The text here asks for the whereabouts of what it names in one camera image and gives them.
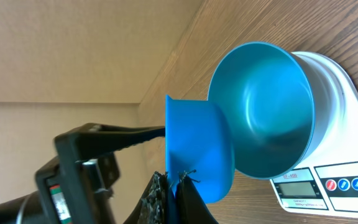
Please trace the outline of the blue plastic measuring scoop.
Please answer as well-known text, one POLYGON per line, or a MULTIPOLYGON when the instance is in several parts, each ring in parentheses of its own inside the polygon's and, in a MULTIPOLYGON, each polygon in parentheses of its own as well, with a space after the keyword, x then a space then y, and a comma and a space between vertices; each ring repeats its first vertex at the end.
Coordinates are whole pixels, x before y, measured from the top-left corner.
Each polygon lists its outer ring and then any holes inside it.
POLYGON ((189 176, 206 206, 223 199, 234 180, 234 150, 227 119, 210 101, 165 100, 165 168, 170 204, 175 213, 170 223, 180 223, 175 193, 179 173, 189 176))

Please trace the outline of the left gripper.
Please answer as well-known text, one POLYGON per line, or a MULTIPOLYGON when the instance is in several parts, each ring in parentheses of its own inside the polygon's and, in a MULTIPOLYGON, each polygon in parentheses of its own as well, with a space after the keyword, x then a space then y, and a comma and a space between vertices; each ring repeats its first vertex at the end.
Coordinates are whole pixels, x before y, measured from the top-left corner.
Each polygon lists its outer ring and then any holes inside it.
POLYGON ((87 123, 54 139, 57 156, 35 173, 37 190, 0 204, 0 223, 114 223, 115 151, 165 137, 165 126, 87 123))

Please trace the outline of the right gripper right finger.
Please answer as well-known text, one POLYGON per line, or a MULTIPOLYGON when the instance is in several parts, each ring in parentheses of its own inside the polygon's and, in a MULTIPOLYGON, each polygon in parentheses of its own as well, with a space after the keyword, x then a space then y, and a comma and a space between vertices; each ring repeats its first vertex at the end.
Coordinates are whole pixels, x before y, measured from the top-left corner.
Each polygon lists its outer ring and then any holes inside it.
POLYGON ((179 222, 181 224, 218 224, 194 185, 194 182, 198 181, 189 176, 194 172, 196 170, 178 175, 179 182, 175 198, 179 222))

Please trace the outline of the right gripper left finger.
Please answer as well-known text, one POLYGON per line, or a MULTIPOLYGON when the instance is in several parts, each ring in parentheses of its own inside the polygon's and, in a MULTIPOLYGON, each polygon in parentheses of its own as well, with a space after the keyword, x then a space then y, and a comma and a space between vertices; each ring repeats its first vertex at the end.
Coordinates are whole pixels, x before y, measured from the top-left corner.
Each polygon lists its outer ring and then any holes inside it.
POLYGON ((124 224, 164 224, 167 188, 167 174, 155 171, 124 224))

